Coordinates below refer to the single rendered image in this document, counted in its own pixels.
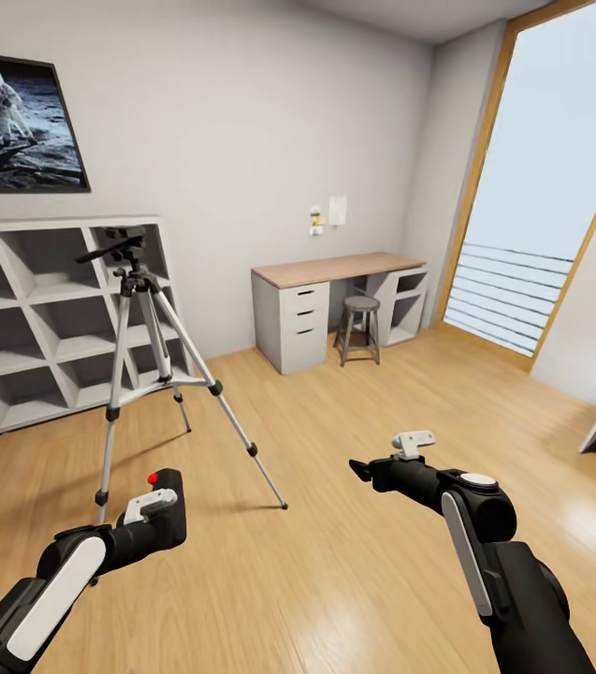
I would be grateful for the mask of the digital camera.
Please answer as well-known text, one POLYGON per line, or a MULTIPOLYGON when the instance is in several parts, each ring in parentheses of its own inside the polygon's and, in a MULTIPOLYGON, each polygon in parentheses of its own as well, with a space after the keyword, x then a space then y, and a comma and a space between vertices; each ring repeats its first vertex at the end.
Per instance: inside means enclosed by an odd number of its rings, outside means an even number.
MULTIPOLYGON (((179 470, 165 468, 155 472, 148 477, 148 483, 153 484, 153 491, 174 490, 177 493, 177 502, 174 505, 148 513, 148 522, 171 517, 172 526, 177 527, 177 533, 173 536, 173 544, 167 549, 173 549, 182 544, 187 537, 187 524, 185 513, 185 502, 183 496, 182 473, 179 470)), ((124 512, 117 522, 117 528, 124 528, 124 512)))

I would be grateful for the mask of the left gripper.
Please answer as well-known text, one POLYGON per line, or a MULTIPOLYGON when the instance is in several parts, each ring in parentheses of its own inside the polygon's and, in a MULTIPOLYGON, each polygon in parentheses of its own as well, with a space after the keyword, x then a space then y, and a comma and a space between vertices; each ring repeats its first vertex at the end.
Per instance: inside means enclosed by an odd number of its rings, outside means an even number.
POLYGON ((177 527, 172 526, 171 517, 125 525, 124 529, 132 537, 132 550, 121 568, 142 561, 160 549, 171 547, 173 536, 177 533, 177 527))

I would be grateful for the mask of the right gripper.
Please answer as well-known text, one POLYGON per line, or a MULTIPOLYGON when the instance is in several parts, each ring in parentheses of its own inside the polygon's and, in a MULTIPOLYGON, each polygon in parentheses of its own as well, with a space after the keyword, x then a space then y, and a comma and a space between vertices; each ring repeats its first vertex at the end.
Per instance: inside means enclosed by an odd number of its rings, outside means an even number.
POLYGON ((370 461, 369 464, 350 459, 349 466, 363 482, 372 478, 372 488, 376 491, 400 491, 421 504, 415 494, 415 482, 425 468, 433 467, 425 464, 425 457, 419 456, 417 460, 394 460, 391 457, 370 461))

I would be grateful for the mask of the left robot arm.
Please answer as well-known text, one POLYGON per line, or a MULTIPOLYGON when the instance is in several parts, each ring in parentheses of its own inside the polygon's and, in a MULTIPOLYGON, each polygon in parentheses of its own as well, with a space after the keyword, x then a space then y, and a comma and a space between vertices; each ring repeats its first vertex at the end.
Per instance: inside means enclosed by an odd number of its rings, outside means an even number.
POLYGON ((177 502, 174 490, 133 498, 124 528, 92 524, 54 536, 35 578, 20 579, 0 601, 0 674, 30 674, 90 580, 173 544, 171 517, 147 514, 177 502))

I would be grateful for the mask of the camera tripod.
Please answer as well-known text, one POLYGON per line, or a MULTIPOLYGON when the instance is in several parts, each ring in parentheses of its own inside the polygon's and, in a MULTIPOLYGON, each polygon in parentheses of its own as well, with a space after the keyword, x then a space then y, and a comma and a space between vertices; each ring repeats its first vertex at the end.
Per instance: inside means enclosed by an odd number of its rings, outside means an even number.
MULTIPOLYGON (((121 306, 118 322, 118 331, 117 331, 117 340, 115 347, 115 358, 113 366, 113 376, 111 382, 111 392, 110 392, 110 403, 107 406, 106 419, 109 421, 108 432, 107 432, 107 442, 105 450, 105 459, 104 459, 104 468, 103 468, 103 477, 102 477, 102 486, 101 490, 98 491, 95 495, 95 503, 100 506, 99 513, 99 522, 98 525, 104 524, 105 509, 106 503, 109 498, 109 470, 110 470, 110 461, 111 461, 111 452, 114 436, 114 427, 115 419, 120 417, 121 407, 125 404, 131 403, 132 401, 142 397, 158 388, 169 388, 174 387, 175 395, 174 399, 177 403, 180 404, 182 414, 187 426, 187 431, 191 432, 184 407, 183 407, 183 398, 182 394, 178 390, 178 385, 182 386, 194 386, 209 388, 212 396, 217 397, 221 406, 224 408, 226 414, 231 420, 232 424, 239 433, 242 441, 245 446, 247 446, 247 451, 251 458, 254 458, 272 490, 275 492, 277 498, 282 504, 282 508, 287 510, 288 504, 283 500, 280 493, 277 491, 273 482, 271 481, 267 471, 262 465, 261 461, 257 457, 258 448, 255 443, 250 443, 247 436, 245 435, 243 429, 236 420, 234 414, 226 403, 222 391, 223 384, 219 380, 213 379, 210 371, 205 365, 202 357, 198 354, 195 345, 189 338, 186 330, 183 328, 182 322, 174 313, 172 306, 168 302, 165 294, 162 291, 162 287, 157 282, 157 278, 154 275, 147 274, 146 270, 143 270, 138 263, 138 259, 142 256, 145 256, 147 250, 147 244, 145 242, 146 229, 141 226, 117 226, 117 227, 106 227, 105 232, 109 239, 128 239, 124 243, 119 243, 113 245, 106 249, 98 249, 84 255, 76 256, 75 260, 77 263, 85 264, 91 262, 91 260, 97 259, 109 254, 113 257, 115 262, 123 261, 124 259, 130 260, 132 270, 127 274, 126 270, 119 268, 113 273, 115 277, 122 276, 121 281, 121 306), (130 300, 132 298, 133 290, 135 290, 140 299, 140 305, 142 312, 144 314, 145 323, 150 335, 150 340, 153 347, 153 353, 155 355, 156 365, 158 367, 160 378, 151 382, 150 384, 139 388, 127 395, 120 398, 120 388, 121 380, 123 374, 124 366, 124 348, 126 341, 126 333, 128 327, 128 317, 129 317, 129 308, 130 300), (193 362, 196 364, 197 368, 202 373, 205 379, 198 378, 188 378, 188 377, 178 377, 174 376, 171 367, 171 358, 167 351, 165 344, 165 339, 160 328, 159 320, 153 306, 153 300, 151 293, 154 294, 156 299, 159 301, 161 307, 167 315, 167 319, 170 321, 171 325, 178 333, 181 338, 184 346, 192 357, 193 362)), ((89 584, 93 587, 98 583, 99 577, 94 577, 90 580, 89 584)))

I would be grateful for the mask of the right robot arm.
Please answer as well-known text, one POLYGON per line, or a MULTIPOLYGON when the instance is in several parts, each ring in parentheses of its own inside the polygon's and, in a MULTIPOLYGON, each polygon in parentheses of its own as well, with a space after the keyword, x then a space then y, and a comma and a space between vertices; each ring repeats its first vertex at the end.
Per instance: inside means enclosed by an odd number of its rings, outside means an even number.
POLYGON ((435 445, 430 431, 391 443, 401 449, 393 457, 349 466, 376 491, 400 491, 444 516, 501 674, 596 674, 559 580, 526 542, 511 541, 516 510, 499 482, 425 464, 417 448, 435 445))

